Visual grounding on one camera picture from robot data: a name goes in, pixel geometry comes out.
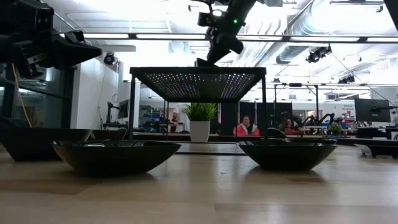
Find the ceiling duct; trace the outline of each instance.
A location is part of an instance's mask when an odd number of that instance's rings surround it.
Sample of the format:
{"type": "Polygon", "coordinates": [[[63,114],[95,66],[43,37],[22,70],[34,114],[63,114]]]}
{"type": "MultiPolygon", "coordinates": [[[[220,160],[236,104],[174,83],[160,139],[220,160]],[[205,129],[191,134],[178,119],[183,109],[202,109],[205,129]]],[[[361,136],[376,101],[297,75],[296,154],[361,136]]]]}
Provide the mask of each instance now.
{"type": "MultiPolygon", "coordinates": [[[[284,35],[328,35],[335,31],[333,26],[329,26],[323,14],[329,6],[325,0],[314,0],[302,11],[297,20],[288,26],[284,35]]],[[[307,50],[310,46],[286,44],[282,42],[274,43],[265,56],[260,59],[257,66],[261,66],[271,60],[276,60],[278,64],[289,64],[296,56],[307,50]]]]}

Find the ceiling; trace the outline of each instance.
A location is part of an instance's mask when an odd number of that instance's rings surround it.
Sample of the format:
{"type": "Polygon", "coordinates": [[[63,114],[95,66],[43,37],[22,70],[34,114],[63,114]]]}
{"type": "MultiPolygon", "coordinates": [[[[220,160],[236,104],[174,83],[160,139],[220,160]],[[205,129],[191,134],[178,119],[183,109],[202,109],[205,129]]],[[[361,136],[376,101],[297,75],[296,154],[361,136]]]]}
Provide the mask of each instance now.
{"type": "MultiPolygon", "coordinates": [[[[189,0],[42,0],[54,7],[59,17],[54,28],[60,32],[205,33],[197,25],[204,4],[189,0]]],[[[398,35],[387,9],[380,5],[332,5],[330,0],[284,0],[283,7],[256,3],[240,34],[288,35],[398,35]]],[[[215,6],[224,11],[224,6],[215,6]]],[[[205,58],[205,41],[91,40],[100,47],[135,45],[136,52],[117,54],[131,66],[193,66],[197,57],[205,58]]],[[[241,55],[231,53],[219,66],[267,67],[267,78],[282,82],[337,83],[351,72],[367,83],[398,83],[390,78],[397,66],[398,46],[392,44],[332,44],[333,55],[318,63],[308,63],[312,44],[245,42],[241,55]],[[277,57],[288,55],[288,63],[277,57]]]]}

